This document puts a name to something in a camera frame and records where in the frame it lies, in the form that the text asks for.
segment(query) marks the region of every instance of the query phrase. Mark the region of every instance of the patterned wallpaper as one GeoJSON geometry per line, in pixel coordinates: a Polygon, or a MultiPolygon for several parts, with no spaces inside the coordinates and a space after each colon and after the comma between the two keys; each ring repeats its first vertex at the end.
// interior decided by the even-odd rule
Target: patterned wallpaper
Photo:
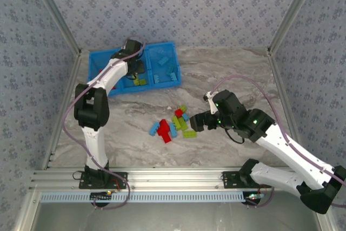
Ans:
{"type": "Polygon", "coordinates": [[[131,34],[177,45],[268,46],[292,0],[55,0],[80,48],[131,34]]]}
{"type": "MultiPolygon", "coordinates": [[[[346,167],[346,0],[307,0],[276,61],[303,145],[346,167]]],[[[346,188],[338,197],[346,203],[346,188]]],[[[335,212],[346,230],[346,210],[335,212]]]]}
{"type": "Polygon", "coordinates": [[[41,0],[0,0],[0,230],[42,166],[73,61],[41,0]]]}

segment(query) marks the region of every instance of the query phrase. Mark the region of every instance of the toy block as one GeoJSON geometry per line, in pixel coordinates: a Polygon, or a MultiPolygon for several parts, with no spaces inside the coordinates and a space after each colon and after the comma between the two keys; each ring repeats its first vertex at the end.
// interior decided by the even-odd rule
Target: toy block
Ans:
{"type": "Polygon", "coordinates": [[[165,119],[160,121],[160,127],[162,127],[166,132],[169,132],[169,125],[165,119]]]}
{"type": "Polygon", "coordinates": [[[179,121],[179,124],[180,124],[180,126],[181,126],[181,130],[182,131],[185,131],[186,129],[188,129],[189,127],[188,127],[188,125],[185,123],[185,120],[184,120],[184,118],[178,118],[178,121],[179,121]]]}
{"type": "Polygon", "coordinates": [[[177,81],[177,80],[178,80],[178,79],[177,79],[177,76],[175,75],[174,72],[172,72],[170,75],[171,75],[172,81],[177,81]]]}
{"type": "Polygon", "coordinates": [[[187,110],[187,107],[185,105],[181,105],[179,108],[182,110],[182,112],[186,112],[187,110]]]}
{"type": "Polygon", "coordinates": [[[171,135],[173,138],[178,136],[177,130],[175,129],[174,123],[169,123],[169,129],[171,130],[171,135]]]}
{"type": "Polygon", "coordinates": [[[146,84],[147,84],[147,81],[143,78],[143,79],[139,80],[139,84],[140,84],[141,86],[146,85],[146,84]]]}
{"type": "Polygon", "coordinates": [[[155,136],[155,133],[157,132],[159,127],[160,127],[160,124],[158,122],[155,122],[154,125],[149,130],[149,135],[155,136]]]}
{"type": "Polygon", "coordinates": [[[134,79],[134,85],[135,85],[135,86],[139,86],[139,79],[138,79],[138,77],[136,77],[136,78],[134,79]]]}
{"type": "Polygon", "coordinates": [[[174,66],[173,65],[169,65],[167,71],[166,71],[166,75],[170,76],[171,73],[174,71],[174,66]]]}
{"type": "Polygon", "coordinates": [[[161,60],[158,61],[158,64],[161,66],[164,65],[167,61],[169,61],[168,57],[163,57],[161,60]]]}
{"type": "Polygon", "coordinates": [[[188,122],[189,120],[189,116],[185,113],[182,115],[182,118],[184,118],[185,122],[188,122]]]}
{"type": "Polygon", "coordinates": [[[175,110],[174,114],[175,114],[178,118],[180,118],[180,117],[182,117],[182,115],[184,114],[184,112],[183,112],[181,109],[177,109],[177,110],[175,110]]]}
{"type": "Polygon", "coordinates": [[[183,138],[194,138],[197,137],[197,133],[195,131],[184,131],[183,138]]]}
{"type": "Polygon", "coordinates": [[[180,125],[178,118],[176,116],[172,117],[172,122],[175,125],[175,129],[177,129],[177,130],[181,129],[181,125],[180,125]]]}
{"type": "Polygon", "coordinates": [[[158,75],[154,75],[154,83],[157,84],[157,83],[160,83],[160,80],[158,78],[158,75]]]}
{"type": "Polygon", "coordinates": [[[164,135],[161,136],[164,143],[168,143],[170,141],[172,141],[172,139],[169,137],[169,134],[168,133],[165,133],[164,135]]]}

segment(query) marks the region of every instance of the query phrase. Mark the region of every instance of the marble surface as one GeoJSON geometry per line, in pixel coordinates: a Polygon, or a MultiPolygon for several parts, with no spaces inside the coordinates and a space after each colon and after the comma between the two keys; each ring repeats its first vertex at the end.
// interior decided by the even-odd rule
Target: marble surface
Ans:
{"type": "MultiPolygon", "coordinates": [[[[197,138],[189,139],[184,139],[180,131],[168,144],[157,135],[149,135],[155,121],[170,120],[174,110],[182,104],[188,107],[189,115],[208,110],[203,95],[221,79],[233,74],[251,77],[269,94],[288,130],[265,55],[254,50],[225,48],[178,48],[177,53],[183,81],[181,87],[109,98],[110,119],[105,126],[105,149],[110,166],[241,166],[248,158],[270,166],[283,166],[278,157],[255,143],[234,143],[223,129],[205,130],[198,133],[197,138]]],[[[81,63],[76,84],[85,83],[87,75],[88,61],[85,60],[81,63]]],[[[259,108],[274,116],[265,98],[251,83],[235,79],[225,82],[220,89],[234,92],[246,108],[259,108]]],[[[73,136],[84,138],[72,113],[66,125],[73,136]]],[[[84,150],[62,133],[49,166],[81,167],[85,160],[84,150]]]]}

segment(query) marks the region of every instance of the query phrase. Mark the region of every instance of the blue plastic tray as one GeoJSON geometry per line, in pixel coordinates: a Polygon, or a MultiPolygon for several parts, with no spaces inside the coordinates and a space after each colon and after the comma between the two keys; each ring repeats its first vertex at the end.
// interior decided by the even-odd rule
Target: blue plastic tray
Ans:
{"type": "MultiPolygon", "coordinates": [[[[103,70],[109,62],[110,56],[119,51],[119,49],[106,50],[106,51],[93,51],[89,55],[89,73],[88,80],[95,78],[101,70],[103,70]]],[[[134,93],[140,91],[147,91],[150,89],[162,89],[180,86],[182,84],[182,77],[178,62],[178,56],[175,49],[174,42],[148,44],[144,49],[144,54],[140,59],[143,61],[145,73],[139,74],[139,80],[145,79],[146,85],[136,86],[133,80],[126,77],[121,78],[115,85],[115,89],[109,92],[109,96],[118,94],[134,93]]]]}

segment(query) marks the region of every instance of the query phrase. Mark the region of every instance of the green toy block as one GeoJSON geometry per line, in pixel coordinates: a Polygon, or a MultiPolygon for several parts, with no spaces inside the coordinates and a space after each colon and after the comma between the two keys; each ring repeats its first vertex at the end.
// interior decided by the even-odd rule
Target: green toy block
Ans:
{"type": "Polygon", "coordinates": [[[134,85],[135,85],[135,86],[139,86],[139,85],[140,85],[139,79],[138,79],[138,78],[135,78],[135,79],[134,79],[134,85]]]}
{"type": "Polygon", "coordinates": [[[184,138],[194,138],[194,137],[197,137],[197,133],[193,130],[192,131],[184,131],[183,137],[184,138]]]}
{"type": "Polygon", "coordinates": [[[177,131],[182,128],[176,116],[172,117],[172,122],[175,125],[175,128],[177,129],[177,131]]]}
{"type": "Polygon", "coordinates": [[[180,124],[180,126],[182,128],[182,131],[185,131],[186,129],[189,128],[188,125],[185,123],[184,118],[182,118],[182,117],[178,118],[178,121],[179,121],[179,124],[180,124]]]}
{"type": "Polygon", "coordinates": [[[187,110],[187,107],[186,107],[185,105],[181,105],[179,108],[180,108],[183,112],[186,112],[186,110],[187,110]]]}
{"type": "Polygon", "coordinates": [[[146,85],[147,81],[143,78],[143,79],[139,80],[139,83],[142,86],[142,85],[146,85]]]}

